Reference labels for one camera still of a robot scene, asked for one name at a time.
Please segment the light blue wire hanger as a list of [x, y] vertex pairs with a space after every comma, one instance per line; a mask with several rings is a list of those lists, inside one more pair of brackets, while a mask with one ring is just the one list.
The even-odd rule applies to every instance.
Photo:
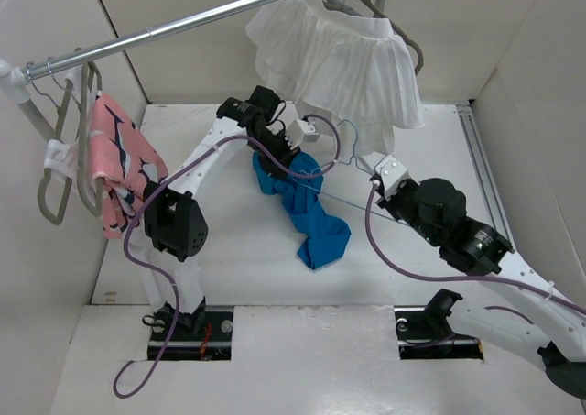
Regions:
[[[353, 127], [354, 140], [352, 142], [352, 146], [351, 147], [344, 147], [344, 146], [342, 146], [342, 143], [343, 143], [342, 142], [342, 131], [343, 131], [343, 129], [341, 128], [341, 125], [342, 124], [349, 124], [349, 125], [351, 125]], [[343, 160], [338, 160], [337, 163], [338, 164], [341, 164], [341, 165], [344, 165], [344, 166], [352, 166], [352, 165], [354, 165], [358, 170], [360, 170], [361, 172], [366, 173], [366, 174], [368, 174], [369, 176], [372, 177], [374, 175], [373, 168], [371, 168], [371, 166], [368, 164], [368, 162], [366, 161], [365, 158], [362, 158], [362, 157], [360, 157], [360, 156], [358, 156], [356, 154], [356, 147], [357, 147], [358, 142], [359, 142], [359, 132], [358, 132], [358, 129], [356, 127], [356, 124], [353, 121], [349, 120], [349, 119], [342, 119], [339, 123], [336, 124], [336, 132], [338, 133], [338, 135], [340, 137], [340, 140], [341, 140], [341, 154], [340, 154], [340, 158], [347, 158], [347, 160], [344, 160], [344, 159]], [[312, 174], [317, 174], [319, 170], [324, 170], [331, 163], [329, 162], [329, 163], [320, 165], [316, 169], [314, 169], [311, 173]], [[361, 206], [359, 206], [357, 204], [353, 204], [351, 202], [347, 202], [347, 201], [345, 201], [342, 198], [336, 197], [336, 196], [331, 195], [331, 194], [326, 194], [325, 192], [323, 192], [322, 194], [327, 195], [328, 197], [331, 197], [332, 199], [335, 199], [337, 201], [344, 202], [344, 203], [346, 203], [348, 205], [351, 205], [352, 207], [355, 207], [355, 208], [358, 208], [358, 209], [361, 209], [361, 210], [365, 211], [365, 208], [363, 208], [363, 207], [361, 207]], [[376, 216], [379, 216], [381, 218], [384, 218], [384, 219], [386, 219], [388, 221], [391, 221], [391, 222], [394, 222], [396, 224], [400, 224], [402, 226], [407, 227], [407, 224], [406, 223], [404, 223], [404, 222], [402, 223], [399, 220], [394, 219], [392, 216], [384, 215], [384, 214], [381, 214], [381, 213], [373, 213], [373, 214], [376, 215]]]

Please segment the blue t shirt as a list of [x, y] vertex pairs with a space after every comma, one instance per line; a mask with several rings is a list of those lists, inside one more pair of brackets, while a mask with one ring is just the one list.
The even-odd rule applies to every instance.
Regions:
[[252, 165], [260, 191], [265, 195], [277, 195], [281, 205], [297, 232], [305, 240], [297, 251], [298, 258], [310, 269], [319, 270], [344, 256], [352, 232], [341, 218], [332, 216], [320, 203], [323, 178], [297, 179], [287, 176], [279, 180], [261, 167], [260, 154], [255, 153]]

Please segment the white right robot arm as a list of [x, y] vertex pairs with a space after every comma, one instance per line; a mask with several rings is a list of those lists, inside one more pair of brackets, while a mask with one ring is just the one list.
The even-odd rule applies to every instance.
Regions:
[[409, 177], [371, 178], [367, 205], [404, 222], [458, 275], [432, 277], [409, 272], [377, 244], [375, 253], [397, 273], [433, 283], [478, 282], [508, 301], [526, 322], [503, 322], [461, 294], [439, 291], [422, 312], [426, 330], [436, 336], [462, 334], [495, 344], [525, 359], [559, 389], [585, 398], [585, 310], [565, 298], [490, 225], [468, 216], [466, 197], [449, 181]]

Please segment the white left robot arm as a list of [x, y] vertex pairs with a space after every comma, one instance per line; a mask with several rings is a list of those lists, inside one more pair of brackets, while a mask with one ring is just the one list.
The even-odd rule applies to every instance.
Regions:
[[208, 234], [197, 197], [219, 175], [230, 159], [244, 147], [260, 155], [268, 173], [283, 180], [299, 153], [284, 131], [273, 133], [268, 126], [282, 100], [272, 90], [256, 86], [250, 98], [229, 98], [216, 111], [206, 136], [173, 175], [160, 183], [149, 183], [145, 191], [145, 234], [158, 252], [176, 258], [173, 273], [157, 272], [168, 278], [176, 303], [157, 305], [162, 293], [155, 277], [143, 277], [143, 284], [155, 311], [155, 319], [172, 324], [184, 338], [194, 338], [203, 330], [205, 298], [196, 268], [182, 266], [201, 251]]

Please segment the grey hanger holding skirt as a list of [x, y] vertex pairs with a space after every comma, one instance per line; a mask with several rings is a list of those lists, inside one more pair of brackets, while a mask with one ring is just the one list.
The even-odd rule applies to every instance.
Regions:
[[[405, 30], [396, 24], [389, 16], [384, 13], [386, 0], [357, 0], [367, 10], [372, 13], [373, 18], [383, 19], [390, 23], [394, 32], [403, 40], [415, 56], [414, 72], [418, 76], [425, 65], [425, 58], [422, 48], [412, 39]], [[344, 13], [347, 16], [364, 17], [359, 11], [347, 4], [346, 0], [322, 0], [323, 5], [330, 11]]]

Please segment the grey velvet hanger inner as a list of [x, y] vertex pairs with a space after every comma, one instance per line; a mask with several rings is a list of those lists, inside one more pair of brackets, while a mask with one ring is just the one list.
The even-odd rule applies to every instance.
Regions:
[[83, 206], [90, 214], [100, 217], [102, 214], [103, 183], [101, 180], [94, 182], [89, 172], [89, 142], [90, 142], [90, 118], [92, 105], [90, 97], [92, 91], [100, 93], [103, 88], [102, 74], [94, 61], [89, 61], [81, 66], [81, 85], [79, 90], [78, 111], [78, 169], [76, 173], [76, 186]]

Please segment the grey velvet hanger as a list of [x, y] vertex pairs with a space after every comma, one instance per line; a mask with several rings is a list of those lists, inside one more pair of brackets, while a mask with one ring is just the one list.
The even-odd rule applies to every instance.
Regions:
[[94, 182], [89, 172], [89, 142], [90, 142], [90, 118], [92, 105], [90, 97], [92, 91], [100, 93], [103, 88], [102, 74], [94, 61], [89, 61], [81, 66], [81, 85], [79, 90], [78, 111], [78, 169], [76, 173], [76, 186], [83, 206], [90, 214], [100, 217], [102, 214], [103, 183], [101, 180]]
[[[76, 109], [76, 103], [73, 100], [70, 101], [68, 111], [70, 109]], [[61, 139], [64, 143], [68, 143], [63, 139], [64, 128], [65, 124]], [[42, 177], [38, 184], [38, 208], [51, 224], [60, 225], [63, 222], [73, 183], [74, 180], [62, 180], [55, 172], [45, 169], [43, 161]]]

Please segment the grey velvet hanger outer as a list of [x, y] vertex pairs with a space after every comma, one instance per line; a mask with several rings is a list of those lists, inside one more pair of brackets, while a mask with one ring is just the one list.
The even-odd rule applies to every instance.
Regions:
[[[68, 111], [70, 109], [76, 109], [76, 103], [73, 100], [70, 101]], [[64, 143], [68, 143], [63, 139], [64, 128], [65, 124], [61, 139]], [[45, 169], [43, 161], [42, 177], [38, 184], [38, 208], [51, 224], [60, 225], [63, 222], [73, 183], [74, 180], [62, 180], [55, 172]]]

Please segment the white pleated skirt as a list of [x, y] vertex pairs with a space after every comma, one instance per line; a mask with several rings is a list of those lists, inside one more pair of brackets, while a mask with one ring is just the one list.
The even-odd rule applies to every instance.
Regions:
[[341, 123], [342, 142], [358, 154], [388, 154], [395, 129], [425, 125], [414, 62], [389, 20], [279, 0], [261, 6], [245, 32], [266, 87], [299, 115]]

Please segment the pink shark print garment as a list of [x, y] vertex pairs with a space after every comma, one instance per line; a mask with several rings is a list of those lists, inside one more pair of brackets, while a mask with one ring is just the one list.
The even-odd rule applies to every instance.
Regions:
[[88, 175], [103, 187], [102, 223], [107, 239], [119, 239], [145, 199], [150, 182], [168, 176], [159, 154], [124, 109], [107, 93], [91, 113]]

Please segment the aluminium rail right edge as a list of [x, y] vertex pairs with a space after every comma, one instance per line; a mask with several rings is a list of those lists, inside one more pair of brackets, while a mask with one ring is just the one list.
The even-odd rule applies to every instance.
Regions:
[[483, 201], [490, 218], [489, 223], [516, 247], [512, 230], [507, 221], [505, 208], [497, 190], [489, 160], [475, 122], [472, 106], [470, 104], [457, 104], [456, 112], [460, 118], [461, 128], [480, 184]]

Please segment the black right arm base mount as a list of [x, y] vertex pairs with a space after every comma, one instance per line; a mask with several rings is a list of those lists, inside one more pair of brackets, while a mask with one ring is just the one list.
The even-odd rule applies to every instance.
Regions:
[[394, 308], [401, 360], [484, 360], [478, 339], [455, 333], [448, 324], [459, 293], [441, 289], [424, 306]]

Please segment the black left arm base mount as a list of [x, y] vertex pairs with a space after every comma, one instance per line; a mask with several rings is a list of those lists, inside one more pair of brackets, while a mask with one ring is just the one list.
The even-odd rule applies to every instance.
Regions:
[[[175, 310], [168, 303], [144, 315], [149, 329], [147, 358], [155, 360], [169, 334]], [[231, 359], [234, 307], [208, 307], [204, 302], [191, 314], [181, 312], [161, 361], [227, 361]]]

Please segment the silver clothes rack rail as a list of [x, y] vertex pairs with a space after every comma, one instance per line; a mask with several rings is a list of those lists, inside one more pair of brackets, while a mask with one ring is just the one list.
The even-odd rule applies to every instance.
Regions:
[[237, 0], [231, 3], [220, 5], [215, 8], [202, 11], [190, 16], [184, 16], [144, 30], [114, 38], [101, 44], [72, 53], [50, 58], [44, 62], [29, 63], [24, 67], [15, 67], [13, 72], [19, 80], [28, 84], [35, 80], [53, 75], [54, 73], [66, 71], [87, 62], [96, 61], [114, 54], [133, 49], [149, 42], [168, 38], [179, 33], [202, 27], [212, 22], [234, 16], [250, 9], [266, 5], [278, 0]]

